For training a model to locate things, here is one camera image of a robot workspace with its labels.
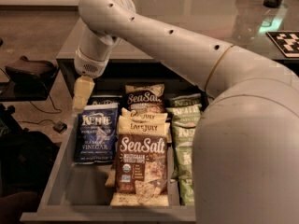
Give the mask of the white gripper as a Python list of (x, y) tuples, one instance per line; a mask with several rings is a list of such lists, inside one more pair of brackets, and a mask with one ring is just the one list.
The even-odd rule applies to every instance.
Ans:
[(82, 112), (93, 92), (93, 78), (103, 75), (109, 61), (110, 51), (104, 49), (100, 58), (85, 55), (80, 49), (76, 50), (74, 66), (81, 75), (74, 85), (73, 110)]

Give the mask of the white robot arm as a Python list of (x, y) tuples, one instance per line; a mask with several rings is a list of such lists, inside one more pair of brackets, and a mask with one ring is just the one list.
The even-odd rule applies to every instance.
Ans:
[(212, 97), (192, 146), (197, 224), (299, 224), (299, 86), (287, 67), (136, 14), (132, 0), (79, 0), (82, 61), (121, 38)]

